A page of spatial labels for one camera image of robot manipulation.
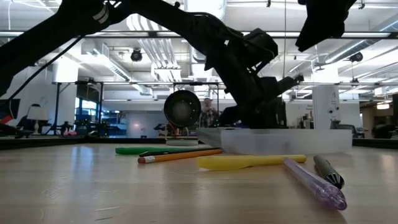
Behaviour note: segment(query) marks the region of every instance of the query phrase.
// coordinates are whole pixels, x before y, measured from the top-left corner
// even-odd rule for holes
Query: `wooden table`
[[[397,223],[398,151],[326,158],[348,208],[328,210],[282,166],[198,170],[194,159],[139,166],[115,145],[0,151],[0,223]],[[310,158],[306,165],[313,170]]]

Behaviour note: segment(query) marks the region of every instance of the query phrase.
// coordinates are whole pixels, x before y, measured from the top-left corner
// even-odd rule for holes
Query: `yellow object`
[[[305,162],[304,155],[286,156],[206,156],[197,157],[197,165],[208,170],[237,170],[250,166],[281,165],[284,158]]]

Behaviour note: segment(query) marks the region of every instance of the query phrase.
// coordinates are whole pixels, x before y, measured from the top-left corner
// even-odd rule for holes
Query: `pencil eraser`
[[[140,163],[140,164],[145,163],[145,157],[138,158],[138,163]]]

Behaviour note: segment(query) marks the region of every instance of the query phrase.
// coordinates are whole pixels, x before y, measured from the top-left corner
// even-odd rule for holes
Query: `translucent purple pen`
[[[285,158],[285,166],[291,173],[314,194],[314,196],[329,208],[345,210],[347,208],[344,194],[335,186],[305,170],[295,161]]]

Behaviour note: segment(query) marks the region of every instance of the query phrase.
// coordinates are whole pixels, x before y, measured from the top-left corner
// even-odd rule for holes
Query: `black cable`
[[[1,106],[0,108],[3,108],[4,106],[8,105],[9,102],[11,102],[12,99],[14,99],[14,97],[16,95],[18,95],[18,93],[20,93],[25,86],[27,86],[29,84],[30,81],[32,81],[40,72],[42,72],[45,68],[47,68],[49,65],[51,65],[52,63],[54,63],[54,61],[56,61],[58,58],[60,58],[63,54],[65,54],[66,52],[68,52],[68,50],[70,50],[74,45],[76,45],[82,38],[84,38],[84,35],[81,35],[79,38],[77,38],[75,41],[73,41],[73,43],[71,43],[67,48],[65,48],[65,50],[63,50],[62,52],[60,52],[57,56],[55,56],[53,59],[51,59],[49,62],[47,62],[45,65],[43,65],[41,68],[39,68],[35,73],[33,73],[33,75],[31,75],[25,82],[24,84],[21,85],[21,87],[18,88],[17,91],[15,91],[15,93],[13,93]]]

